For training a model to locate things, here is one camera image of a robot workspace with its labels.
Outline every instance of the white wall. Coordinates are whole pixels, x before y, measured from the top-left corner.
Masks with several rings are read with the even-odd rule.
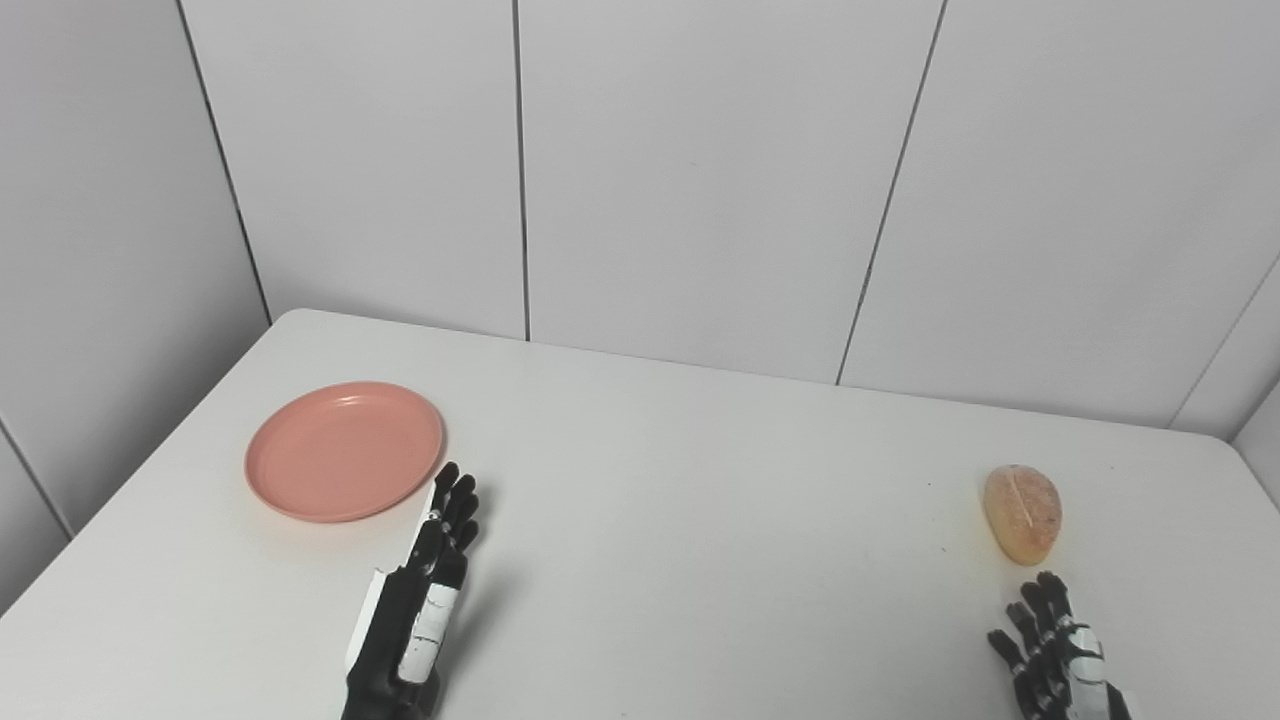
[[[950,4],[847,355],[938,1],[186,5],[276,313],[1219,437],[1280,373],[1280,5]]]
[[[175,4],[0,4],[0,420],[74,529],[266,319]]]
[[[1277,23],[952,3],[844,383],[1167,425],[1280,254]]]
[[[525,336],[509,0],[184,0],[271,314]]]
[[[938,8],[524,3],[531,338],[833,382]]]
[[[1235,437],[1280,379],[1280,272],[1272,264],[1170,425]]]

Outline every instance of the bread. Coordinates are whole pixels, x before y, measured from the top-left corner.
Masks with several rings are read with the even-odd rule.
[[[1042,562],[1062,527],[1057,488],[1027,465],[1001,465],[992,470],[983,489],[982,509],[1000,548],[1019,565]]]

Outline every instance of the robotic hand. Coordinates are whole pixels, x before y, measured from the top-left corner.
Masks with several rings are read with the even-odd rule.
[[[435,495],[403,566],[378,573],[361,614],[367,621],[347,673],[342,720],[421,720],[439,694],[435,659],[449,615],[467,574],[462,552],[480,532],[471,519],[480,501],[471,475],[458,478],[447,464],[435,477]],[[371,605],[376,597],[376,605]],[[372,615],[367,609],[372,606]]]
[[[1027,720],[1137,720],[1124,693],[1106,680],[1102,643],[1071,615],[1066,584],[1053,573],[1024,583],[1021,602],[1006,607],[1027,657],[1004,630],[987,633],[1014,674]]]

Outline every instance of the wall seam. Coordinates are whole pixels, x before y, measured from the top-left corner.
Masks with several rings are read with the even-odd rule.
[[[27,473],[27,479],[31,480],[32,487],[36,488],[36,493],[40,495],[40,500],[45,503],[45,507],[49,509],[49,514],[54,516],[54,521],[58,523],[58,528],[64,536],[67,536],[67,541],[70,542],[76,537],[72,524],[67,520],[67,516],[63,515],[63,511],[54,502],[54,498],[49,496],[45,486],[40,484],[40,479],[36,477],[36,469],[31,466],[31,461],[27,460],[26,454],[23,454],[22,448],[18,447],[18,441],[13,437],[13,433],[9,432],[9,428],[5,427],[4,419],[0,419],[0,436],[3,436],[5,442],[9,443],[9,447],[13,448],[13,455],[18,459],[18,464],[22,466],[22,470]]]
[[[933,50],[938,45],[938,35],[942,32],[942,19],[947,14],[948,0],[942,0],[938,6],[938,19],[933,26],[933,37],[929,38],[929,51],[924,56],[924,68],[920,70],[920,83],[915,88],[915,99],[911,101],[911,113],[906,118],[906,129],[902,132],[902,143],[897,149],[897,161],[893,164],[893,176],[888,181],[888,193],[884,196],[884,210],[881,211],[879,225],[876,228],[876,241],[872,243],[872,254],[867,259],[867,272],[863,274],[863,287],[858,292],[858,304],[854,306],[854,319],[849,323],[849,336],[845,338],[845,354],[840,356],[840,370],[836,372],[836,384],[845,378],[845,364],[849,363],[849,348],[854,345],[854,331],[858,329],[858,320],[863,315],[863,304],[867,302],[867,288],[872,283],[872,270],[876,268],[876,256],[879,254],[881,238],[884,236],[884,223],[888,220],[888,209],[893,204],[893,191],[897,188],[897,177],[902,172],[902,159],[906,158],[906,146],[911,141],[911,128],[915,127],[915,114],[920,109],[920,97],[924,95],[924,82],[929,77],[929,67],[933,65]]]
[[[1235,320],[1231,322],[1231,327],[1226,329],[1226,334],[1222,336],[1222,341],[1217,343],[1217,348],[1213,350],[1213,355],[1208,359],[1208,363],[1204,364],[1204,368],[1201,369],[1199,375],[1196,377],[1196,382],[1192,383],[1190,389],[1188,389],[1187,395],[1183,396],[1183,401],[1178,405],[1178,409],[1174,410],[1174,414],[1171,418],[1169,418],[1169,423],[1165,424],[1165,428],[1172,428],[1174,423],[1178,421],[1178,416],[1183,414],[1183,410],[1187,407],[1187,404],[1190,402],[1192,396],[1196,395],[1196,389],[1201,386],[1201,382],[1204,380],[1204,375],[1208,374],[1210,368],[1212,368],[1213,363],[1217,361],[1217,356],[1222,354],[1222,348],[1226,347],[1228,341],[1230,341],[1231,336],[1235,334],[1236,325],[1239,325],[1240,320],[1244,319],[1244,314],[1249,311],[1249,307],[1253,305],[1253,301],[1258,297],[1258,293],[1262,292],[1262,286],[1266,284],[1267,279],[1275,272],[1277,264],[1280,264],[1280,252],[1277,252],[1276,256],[1271,259],[1271,265],[1267,268],[1267,272],[1262,273],[1262,279],[1258,281],[1258,284],[1253,287],[1253,292],[1249,293],[1249,299],[1244,302],[1244,305],[1240,307],[1240,311],[1235,315]],[[1240,418],[1235,421],[1235,429],[1234,432],[1230,433],[1230,437],[1225,438],[1226,442],[1231,442],[1235,438],[1235,436],[1239,434],[1240,428],[1243,428],[1244,424],[1249,421],[1249,418],[1252,418],[1253,414],[1258,411],[1258,407],[1267,398],[1267,395],[1271,392],[1271,388],[1275,387],[1276,380],[1280,380],[1280,377],[1270,382],[1267,384],[1267,391],[1262,393],[1262,397],[1260,397],[1257,402],[1253,404],[1253,407],[1249,409],[1248,413],[1245,413],[1244,418]]]
[[[257,286],[257,299],[262,304],[262,314],[266,315],[266,324],[271,324],[271,309],[266,304],[266,290],[262,287],[262,275],[257,270],[257,259],[253,258],[253,246],[248,241],[248,231],[244,228],[244,213],[241,211],[239,195],[236,193],[236,182],[232,181],[232,167],[227,163],[227,151],[223,147],[223,136],[218,131],[218,119],[214,117],[214,105],[209,100],[209,88],[205,86],[205,72],[200,67],[200,56],[196,55],[196,42],[191,37],[191,26],[187,23],[187,10],[182,0],[174,0],[178,6],[178,18],[182,20],[182,33],[187,38],[187,50],[191,53],[191,64],[196,68],[196,79],[200,82],[200,96],[205,100],[205,111],[209,114],[209,127],[214,131],[214,145],[218,146],[218,159],[223,164],[223,176],[227,178],[227,190],[232,193],[232,206],[236,208],[236,222],[239,225],[241,240],[244,242],[244,252],[248,254],[248,266],[253,273],[253,284]]]
[[[516,59],[516,156],[520,168],[520,261],[525,291],[525,342],[531,340],[529,322],[529,211],[525,202],[525,87],[520,55],[520,0],[511,0],[511,37]]]

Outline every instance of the pink plate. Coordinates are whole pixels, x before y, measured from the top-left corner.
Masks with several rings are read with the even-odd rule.
[[[413,493],[440,454],[440,415],[389,383],[329,386],[268,418],[244,475],[264,502],[300,520],[342,523]]]

